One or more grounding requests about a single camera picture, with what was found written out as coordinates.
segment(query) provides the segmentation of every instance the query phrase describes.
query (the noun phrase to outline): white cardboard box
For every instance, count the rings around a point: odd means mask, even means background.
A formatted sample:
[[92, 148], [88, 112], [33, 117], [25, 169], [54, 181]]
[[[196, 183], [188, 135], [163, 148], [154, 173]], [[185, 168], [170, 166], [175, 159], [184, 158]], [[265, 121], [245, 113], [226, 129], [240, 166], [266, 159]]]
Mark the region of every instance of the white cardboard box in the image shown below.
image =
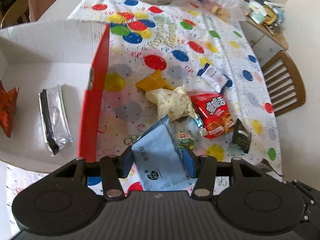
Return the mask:
[[[23, 169], [52, 172], [77, 157], [84, 92], [106, 24], [64, 20], [0, 30], [0, 77], [19, 87], [12, 137], [0, 130], [0, 159]], [[55, 157], [44, 143], [38, 93], [61, 83], [73, 143]]]

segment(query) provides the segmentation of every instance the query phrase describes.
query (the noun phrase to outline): ribbed black surface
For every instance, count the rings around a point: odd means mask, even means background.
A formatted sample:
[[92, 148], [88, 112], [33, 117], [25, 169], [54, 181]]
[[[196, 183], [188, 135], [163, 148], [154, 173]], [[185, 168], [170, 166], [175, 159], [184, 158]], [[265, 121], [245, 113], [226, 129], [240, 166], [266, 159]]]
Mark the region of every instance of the ribbed black surface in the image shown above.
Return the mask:
[[108, 203], [87, 227], [63, 236], [36, 236], [21, 232], [15, 240], [301, 240], [294, 232], [257, 236], [239, 231], [224, 220], [209, 202], [196, 201], [186, 191], [139, 192]]

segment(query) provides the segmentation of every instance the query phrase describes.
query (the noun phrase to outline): tablecloth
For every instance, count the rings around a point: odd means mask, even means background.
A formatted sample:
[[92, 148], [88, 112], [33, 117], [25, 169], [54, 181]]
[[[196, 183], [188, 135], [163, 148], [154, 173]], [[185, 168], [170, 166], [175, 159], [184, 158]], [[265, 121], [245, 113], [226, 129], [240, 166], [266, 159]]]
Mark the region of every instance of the tablecloth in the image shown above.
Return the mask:
[[[194, 137], [194, 152], [230, 162], [241, 156], [252, 164], [267, 159], [281, 172], [280, 143], [270, 97], [257, 58], [238, 23], [226, 23], [202, 9], [198, 0], [173, 0], [169, 5], [151, 5], [139, 0], [83, 0], [69, 16], [74, 19], [110, 23], [109, 69], [101, 102], [97, 160], [120, 155], [153, 123], [156, 106], [135, 83], [160, 69], [173, 87], [210, 63], [227, 78], [225, 97], [234, 120], [239, 118], [252, 132], [248, 154], [229, 146], [232, 134], [215, 139], [198, 134], [192, 120], [172, 122]], [[10, 166], [7, 171], [8, 206], [17, 188], [25, 188], [44, 174]], [[141, 190], [135, 165], [127, 179], [120, 179], [124, 191]], [[216, 178], [215, 194], [228, 182]], [[101, 193], [101, 182], [90, 179], [89, 187]], [[189, 192], [192, 185], [186, 188]], [[12, 220], [13, 233], [17, 228]]]

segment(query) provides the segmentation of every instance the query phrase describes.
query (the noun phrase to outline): silver snack wrapper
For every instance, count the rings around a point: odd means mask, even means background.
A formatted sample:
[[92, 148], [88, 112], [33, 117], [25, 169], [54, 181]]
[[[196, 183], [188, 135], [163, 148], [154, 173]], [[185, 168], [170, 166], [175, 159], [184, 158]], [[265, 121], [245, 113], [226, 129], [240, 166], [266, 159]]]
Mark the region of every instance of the silver snack wrapper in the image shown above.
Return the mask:
[[44, 142], [52, 156], [55, 156], [66, 143], [72, 142], [60, 83], [39, 93], [39, 103]]

